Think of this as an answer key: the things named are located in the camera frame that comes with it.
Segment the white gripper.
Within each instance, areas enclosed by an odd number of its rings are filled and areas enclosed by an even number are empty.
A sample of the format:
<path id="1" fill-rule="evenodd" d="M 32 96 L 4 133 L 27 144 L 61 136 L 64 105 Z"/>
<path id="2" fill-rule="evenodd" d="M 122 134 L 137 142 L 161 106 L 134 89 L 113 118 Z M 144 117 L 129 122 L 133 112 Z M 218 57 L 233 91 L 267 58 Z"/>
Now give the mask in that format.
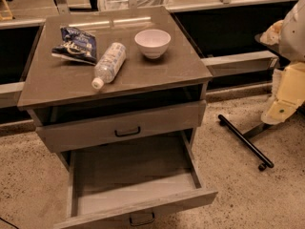
<path id="1" fill-rule="evenodd" d="M 305 63 L 294 62 L 273 73 L 272 95 L 261 115 L 269 125 L 284 122 L 305 102 Z"/>

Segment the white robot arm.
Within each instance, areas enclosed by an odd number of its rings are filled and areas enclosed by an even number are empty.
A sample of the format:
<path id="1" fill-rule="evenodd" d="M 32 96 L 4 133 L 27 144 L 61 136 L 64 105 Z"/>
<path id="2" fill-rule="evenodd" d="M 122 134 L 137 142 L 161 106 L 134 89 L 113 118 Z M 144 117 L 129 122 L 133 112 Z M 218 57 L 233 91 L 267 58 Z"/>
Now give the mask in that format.
<path id="1" fill-rule="evenodd" d="M 290 64 L 274 70 L 272 96 L 261 120 L 269 125 L 284 122 L 305 102 L 305 0 L 298 0 L 283 20 L 273 23 L 258 41 L 278 46 L 277 53 Z"/>

